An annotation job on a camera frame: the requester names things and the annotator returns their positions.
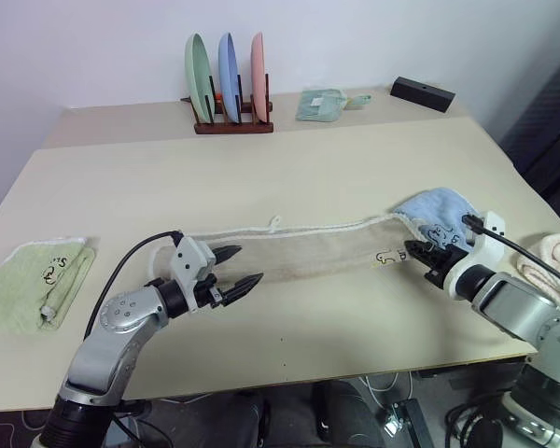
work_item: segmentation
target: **printed logo on towel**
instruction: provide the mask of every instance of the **printed logo on towel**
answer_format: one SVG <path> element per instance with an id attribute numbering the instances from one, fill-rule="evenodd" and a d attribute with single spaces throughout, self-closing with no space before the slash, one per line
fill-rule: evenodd
<path id="1" fill-rule="evenodd" d="M 375 254 L 375 259 L 378 261 L 378 263 L 373 263 L 373 267 L 377 267 L 380 264 L 386 265 L 396 263 L 398 261 L 404 261 L 407 259 L 407 253 L 404 251 L 404 249 L 386 249 Z"/>
<path id="2" fill-rule="evenodd" d="M 42 277 L 46 282 L 46 285 L 54 285 L 58 280 L 58 274 L 56 274 L 56 268 L 65 268 L 68 259 L 66 257 L 56 257 L 52 259 L 52 262 L 42 273 Z"/>
<path id="3" fill-rule="evenodd" d="M 452 227 L 446 229 L 440 224 L 435 224 L 427 228 L 427 238 L 441 248 L 445 248 L 448 244 L 455 245 L 460 241 L 460 235 L 457 235 Z"/>

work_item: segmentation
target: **green plate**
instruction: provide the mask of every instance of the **green plate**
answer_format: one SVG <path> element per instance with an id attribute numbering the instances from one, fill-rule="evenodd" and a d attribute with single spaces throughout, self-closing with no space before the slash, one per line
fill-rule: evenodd
<path id="1" fill-rule="evenodd" d="M 202 38 L 198 34 L 192 35 L 185 46 L 185 76 L 189 85 L 190 101 L 195 107 L 199 120 L 209 123 L 209 114 L 207 113 L 207 103 L 212 111 L 215 110 L 214 95 L 212 86 L 209 83 L 209 77 L 212 75 L 209 69 L 209 59 L 207 59 L 207 51 L 203 44 Z"/>

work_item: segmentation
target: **green towel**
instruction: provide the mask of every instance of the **green towel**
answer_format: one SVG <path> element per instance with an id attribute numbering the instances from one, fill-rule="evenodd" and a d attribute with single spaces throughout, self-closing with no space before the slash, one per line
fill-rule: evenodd
<path id="1" fill-rule="evenodd" d="M 35 333 L 63 322 L 95 254 L 84 238 L 21 245 L 0 266 L 0 330 Z"/>

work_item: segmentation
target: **pink towel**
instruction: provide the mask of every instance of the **pink towel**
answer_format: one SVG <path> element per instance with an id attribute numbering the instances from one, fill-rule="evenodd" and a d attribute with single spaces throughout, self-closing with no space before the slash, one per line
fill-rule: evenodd
<path id="1" fill-rule="evenodd" d="M 560 272 L 560 233 L 546 236 L 531 247 L 531 252 Z M 557 277 L 523 256 L 518 259 L 516 269 L 560 305 L 560 280 Z"/>

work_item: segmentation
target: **blue plate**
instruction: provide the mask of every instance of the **blue plate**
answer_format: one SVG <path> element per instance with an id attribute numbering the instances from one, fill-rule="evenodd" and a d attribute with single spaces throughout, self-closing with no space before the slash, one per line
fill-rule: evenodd
<path id="1" fill-rule="evenodd" d="M 236 97 L 239 95 L 239 79 L 238 69 L 236 68 L 236 55 L 234 54 L 234 45 L 232 44 L 230 33 L 224 34 L 220 39 L 217 57 L 224 107 L 226 107 L 229 119 L 238 123 L 239 112 L 236 110 Z"/>

